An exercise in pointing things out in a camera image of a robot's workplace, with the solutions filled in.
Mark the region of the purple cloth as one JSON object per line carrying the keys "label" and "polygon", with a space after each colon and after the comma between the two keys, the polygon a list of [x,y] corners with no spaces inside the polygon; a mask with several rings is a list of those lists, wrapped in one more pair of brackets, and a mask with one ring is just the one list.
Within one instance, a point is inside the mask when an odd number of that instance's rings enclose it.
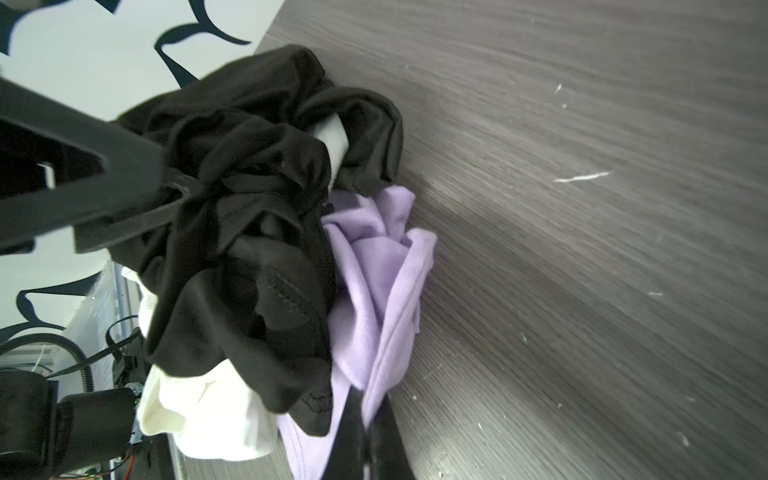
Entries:
{"label": "purple cloth", "polygon": [[368,429],[384,397],[408,371],[437,237],[406,227],[415,196],[405,187],[390,186],[372,197],[336,190],[330,200],[333,211],[322,223],[340,279],[328,317],[331,426],[326,436],[313,437],[283,416],[278,428],[294,478],[322,479],[354,387],[362,393],[364,479],[370,479]]}

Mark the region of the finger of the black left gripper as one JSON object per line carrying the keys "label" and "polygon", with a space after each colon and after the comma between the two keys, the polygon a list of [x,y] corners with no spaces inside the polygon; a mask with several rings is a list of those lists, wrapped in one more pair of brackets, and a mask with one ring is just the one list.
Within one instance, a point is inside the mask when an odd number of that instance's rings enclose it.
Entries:
{"label": "finger of the black left gripper", "polygon": [[73,227],[77,254],[95,252],[170,223],[181,206],[199,195],[203,183],[183,173],[170,173],[160,193],[148,203],[89,220]]}
{"label": "finger of the black left gripper", "polygon": [[8,80],[1,82],[1,249],[139,207],[168,171],[160,146]]}

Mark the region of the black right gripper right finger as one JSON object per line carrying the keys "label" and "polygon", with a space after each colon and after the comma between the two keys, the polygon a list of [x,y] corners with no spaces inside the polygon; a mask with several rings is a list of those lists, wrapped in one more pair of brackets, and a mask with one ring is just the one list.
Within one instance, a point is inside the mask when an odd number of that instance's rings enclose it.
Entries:
{"label": "black right gripper right finger", "polygon": [[368,438],[370,479],[415,480],[388,395],[368,429]]}

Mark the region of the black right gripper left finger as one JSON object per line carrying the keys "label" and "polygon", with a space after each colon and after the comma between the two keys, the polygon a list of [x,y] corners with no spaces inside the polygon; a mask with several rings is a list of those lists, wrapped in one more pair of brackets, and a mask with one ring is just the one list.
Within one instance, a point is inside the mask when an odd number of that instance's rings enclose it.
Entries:
{"label": "black right gripper left finger", "polygon": [[351,387],[341,415],[323,480],[363,480],[366,433],[361,414],[362,393]]}

